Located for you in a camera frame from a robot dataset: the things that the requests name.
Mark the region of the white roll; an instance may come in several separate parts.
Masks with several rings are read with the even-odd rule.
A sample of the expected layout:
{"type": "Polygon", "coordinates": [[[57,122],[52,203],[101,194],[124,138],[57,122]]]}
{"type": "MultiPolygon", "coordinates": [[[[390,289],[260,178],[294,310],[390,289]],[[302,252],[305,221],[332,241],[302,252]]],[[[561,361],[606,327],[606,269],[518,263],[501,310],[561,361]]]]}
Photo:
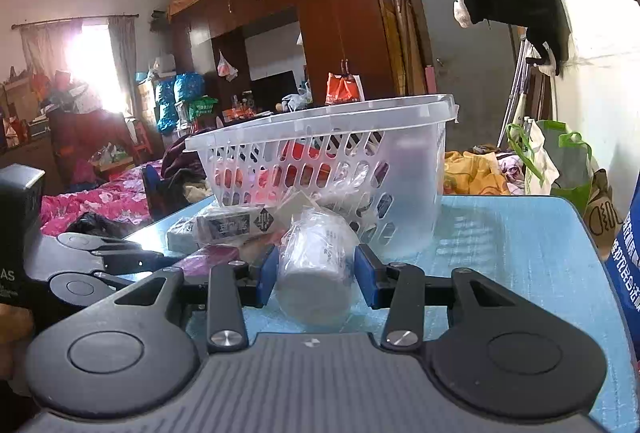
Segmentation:
{"type": "Polygon", "coordinates": [[[343,216],[304,208],[282,240],[276,286],[282,312],[310,327],[343,321],[354,301],[357,245],[343,216]]]}

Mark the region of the grey patterned flat box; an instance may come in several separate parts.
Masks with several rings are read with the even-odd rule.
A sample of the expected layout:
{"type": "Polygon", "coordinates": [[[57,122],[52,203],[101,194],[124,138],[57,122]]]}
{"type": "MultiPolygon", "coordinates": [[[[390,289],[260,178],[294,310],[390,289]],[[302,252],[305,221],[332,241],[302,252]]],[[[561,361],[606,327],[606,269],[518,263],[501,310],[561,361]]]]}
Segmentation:
{"type": "Polygon", "coordinates": [[[270,234],[279,228],[270,208],[210,204],[195,216],[178,219],[166,233],[166,245],[172,252],[191,254],[205,245],[270,234]]]}

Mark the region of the pink floral bedsheet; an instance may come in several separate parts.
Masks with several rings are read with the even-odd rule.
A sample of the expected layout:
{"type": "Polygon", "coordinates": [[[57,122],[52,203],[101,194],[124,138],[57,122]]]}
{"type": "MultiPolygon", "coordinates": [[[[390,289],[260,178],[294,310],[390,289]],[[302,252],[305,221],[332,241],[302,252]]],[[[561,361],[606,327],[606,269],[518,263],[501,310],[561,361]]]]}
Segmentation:
{"type": "Polygon", "coordinates": [[[57,236],[87,212],[110,221],[140,226],[151,222],[143,186],[144,164],[130,168],[111,182],[91,190],[44,196],[40,210],[40,231],[57,236]]]}

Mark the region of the white plastic laundry basket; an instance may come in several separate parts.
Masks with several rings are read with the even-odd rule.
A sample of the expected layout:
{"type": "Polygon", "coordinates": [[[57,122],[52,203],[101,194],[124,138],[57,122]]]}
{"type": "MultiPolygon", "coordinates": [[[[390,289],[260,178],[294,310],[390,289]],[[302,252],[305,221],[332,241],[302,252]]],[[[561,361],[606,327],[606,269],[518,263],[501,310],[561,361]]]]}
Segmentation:
{"type": "Polygon", "coordinates": [[[265,116],[186,138],[217,201],[276,205],[291,191],[346,219],[382,260],[430,245],[444,191],[450,94],[265,116]]]}

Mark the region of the yellow floral blanket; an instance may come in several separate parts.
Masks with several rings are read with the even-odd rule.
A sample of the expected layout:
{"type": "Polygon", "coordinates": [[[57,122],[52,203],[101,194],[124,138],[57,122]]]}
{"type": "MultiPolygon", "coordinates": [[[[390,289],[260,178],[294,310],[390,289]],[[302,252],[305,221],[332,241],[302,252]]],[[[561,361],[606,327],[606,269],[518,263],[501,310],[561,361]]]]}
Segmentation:
{"type": "Polygon", "coordinates": [[[444,193],[462,196],[509,196],[495,153],[445,153],[444,193]]]}

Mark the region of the red white plastic bag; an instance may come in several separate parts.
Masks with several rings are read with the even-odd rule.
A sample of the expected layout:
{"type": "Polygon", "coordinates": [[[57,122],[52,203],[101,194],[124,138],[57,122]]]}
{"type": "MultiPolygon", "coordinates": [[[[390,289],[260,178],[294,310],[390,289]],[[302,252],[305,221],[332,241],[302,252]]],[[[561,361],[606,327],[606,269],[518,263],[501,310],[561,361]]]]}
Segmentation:
{"type": "Polygon", "coordinates": [[[327,106],[360,101],[364,101],[364,95],[359,75],[328,74],[328,79],[326,80],[327,106]]]}

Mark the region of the green tote bag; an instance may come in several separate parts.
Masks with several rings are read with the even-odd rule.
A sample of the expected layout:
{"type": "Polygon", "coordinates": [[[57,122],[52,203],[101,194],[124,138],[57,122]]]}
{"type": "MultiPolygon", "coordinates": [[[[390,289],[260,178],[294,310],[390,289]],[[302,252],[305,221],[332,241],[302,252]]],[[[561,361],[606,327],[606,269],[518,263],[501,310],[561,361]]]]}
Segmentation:
{"type": "Polygon", "coordinates": [[[585,213],[593,179],[592,151],[564,122],[526,118],[506,127],[508,143],[525,167],[527,196],[562,198],[585,213]]]}

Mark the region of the blue shopping bag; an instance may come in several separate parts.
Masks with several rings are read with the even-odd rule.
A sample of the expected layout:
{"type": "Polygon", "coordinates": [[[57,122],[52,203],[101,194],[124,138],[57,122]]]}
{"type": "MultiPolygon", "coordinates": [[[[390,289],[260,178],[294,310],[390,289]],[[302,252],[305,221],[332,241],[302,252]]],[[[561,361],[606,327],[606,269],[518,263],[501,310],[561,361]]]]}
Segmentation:
{"type": "Polygon", "coordinates": [[[640,198],[639,184],[604,265],[626,320],[634,356],[640,347],[640,198]]]}

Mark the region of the grey door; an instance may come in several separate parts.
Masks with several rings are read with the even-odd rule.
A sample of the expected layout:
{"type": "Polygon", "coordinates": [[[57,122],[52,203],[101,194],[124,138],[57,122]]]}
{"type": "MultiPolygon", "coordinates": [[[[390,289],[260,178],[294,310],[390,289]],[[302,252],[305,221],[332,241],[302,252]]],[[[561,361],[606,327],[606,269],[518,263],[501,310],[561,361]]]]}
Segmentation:
{"type": "Polygon", "coordinates": [[[483,21],[463,29],[454,0],[422,0],[440,93],[454,96],[458,119],[447,125],[446,149],[497,142],[515,69],[510,26],[483,21]]]}

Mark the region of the dark red wooden wardrobe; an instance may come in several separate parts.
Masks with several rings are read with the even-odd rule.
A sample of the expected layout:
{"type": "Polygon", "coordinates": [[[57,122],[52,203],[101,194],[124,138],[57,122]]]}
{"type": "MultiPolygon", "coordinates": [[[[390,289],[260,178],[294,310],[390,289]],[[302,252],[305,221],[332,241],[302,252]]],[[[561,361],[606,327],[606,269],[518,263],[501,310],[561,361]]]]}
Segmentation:
{"type": "Polygon", "coordinates": [[[170,19],[172,52],[180,72],[195,68],[197,48],[222,53],[241,68],[244,26],[295,11],[303,37],[312,99],[326,100],[330,73],[359,76],[368,99],[392,97],[395,84],[381,9],[390,0],[196,0],[170,19]]]}

